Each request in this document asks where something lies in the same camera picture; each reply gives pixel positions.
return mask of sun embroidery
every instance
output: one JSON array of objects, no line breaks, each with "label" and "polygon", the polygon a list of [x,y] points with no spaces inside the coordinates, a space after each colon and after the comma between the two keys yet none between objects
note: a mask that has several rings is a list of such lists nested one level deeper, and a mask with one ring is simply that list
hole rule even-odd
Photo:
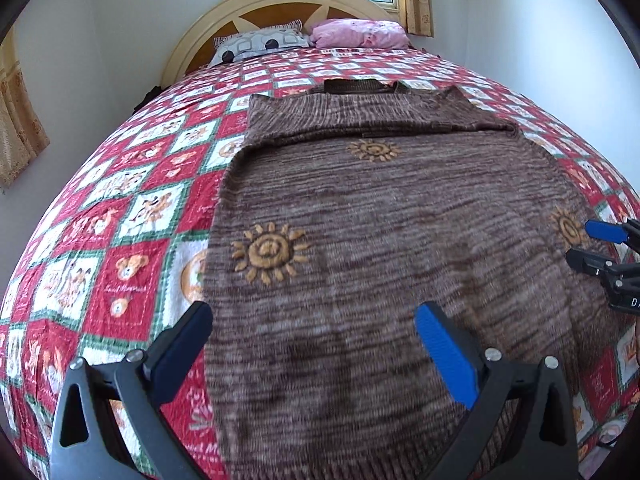
[{"label": "sun embroidery", "polygon": [[395,144],[372,140],[352,142],[347,149],[360,160],[367,158],[370,162],[387,162],[400,153],[400,149]]},{"label": "sun embroidery", "polygon": [[550,218],[556,232],[561,235],[566,249],[587,243],[587,233],[573,214],[556,206],[556,210],[551,213]]},{"label": "sun embroidery", "polygon": [[308,258],[300,254],[311,247],[311,244],[300,239],[305,236],[304,229],[292,230],[285,224],[279,232],[276,231],[274,222],[269,222],[266,228],[257,224],[252,230],[244,232],[242,241],[231,244],[234,249],[232,259],[240,260],[234,270],[246,270],[244,277],[249,283],[253,283],[258,275],[267,286],[274,279],[282,282],[285,273],[292,278],[297,275],[293,263],[308,262]]}]

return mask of bedspread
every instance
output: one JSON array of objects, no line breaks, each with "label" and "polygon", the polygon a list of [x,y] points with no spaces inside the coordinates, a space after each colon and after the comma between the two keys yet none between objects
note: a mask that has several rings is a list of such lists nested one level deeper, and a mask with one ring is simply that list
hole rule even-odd
[{"label": "bedspread", "polygon": [[[220,179],[242,144],[249,95],[285,96],[326,78],[457,85],[478,107],[520,123],[606,221],[640,214],[640,199],[579,136],[517,92],[437,56],[405,50],[300,49],[199,70],[109,136],[54,200],[31,237],[0,310],[0,392],[15,445],[48,478],[52,414],[69,362],[119,360],[146,348],[202,297]],[[566,212],[554,219],[567,231]],[[625,246],[612,247],[629,261]],[[632,329],[582,378],[574,417],[584,456],[608,417],[638,401]],[[218,455],[202,354],[174,402],[162,407],[212,478]],[[136,464],[152,473],[127,420],[116,420]]]}]

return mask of headboard sun ray design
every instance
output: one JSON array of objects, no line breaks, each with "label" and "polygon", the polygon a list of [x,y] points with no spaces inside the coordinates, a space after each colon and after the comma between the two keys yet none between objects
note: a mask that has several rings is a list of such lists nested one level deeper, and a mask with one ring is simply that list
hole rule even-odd
[{"label": "headboard sun ray design", "polygon": [[214,37],[292,20],[302,20],[308,32],[311,25],[326,18],[391,19],[370,0],[223,0],[191,25],[179,41],[162,74],[162,87],[206,65],[214,55]]}]

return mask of bed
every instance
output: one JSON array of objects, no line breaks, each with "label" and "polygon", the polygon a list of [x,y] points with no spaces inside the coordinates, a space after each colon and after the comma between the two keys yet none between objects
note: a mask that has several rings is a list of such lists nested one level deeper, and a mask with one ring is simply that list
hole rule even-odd
[{"label": "bed", "polygon": [[[65,369],[146,348],[202,298],[207,237],[226,166],[242,145],[251,94],[283,97],[327,78],[402,80],[417,89],[458,86],[476,106],[517,121],[556,158],[596,214],[624,221],[640,198],[588,143],[530,99],[418,50],[300,48],[206,68],[211,38],[300,19],[388,18],[369,0],[224,0],[176,46],[169,87],[110,135],[50,205],[0,310],[0,392],[15,447],[48,478],[52,414]],[[612,256],[631,261],[625,246]],[[640,399],[633,327],[582,378],[574,398],[579,455]],[[116,419],[136,465],[153,474],[121,405]],[[175,433],[211,478],[226,478],[216,447],[202,354],[163,407]]]}]

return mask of wooden headboard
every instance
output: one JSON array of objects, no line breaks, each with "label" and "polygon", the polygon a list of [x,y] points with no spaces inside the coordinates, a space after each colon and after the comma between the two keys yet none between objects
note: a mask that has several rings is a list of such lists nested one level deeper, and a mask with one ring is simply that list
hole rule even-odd
[{"label": "wooden headboard", "polygon": [[327,18],[390,20],[384,9],[370,0],[223,0],[185,33],[171,54],[162,87],[211,61],[212,38],[302,20],[304,30]]}]

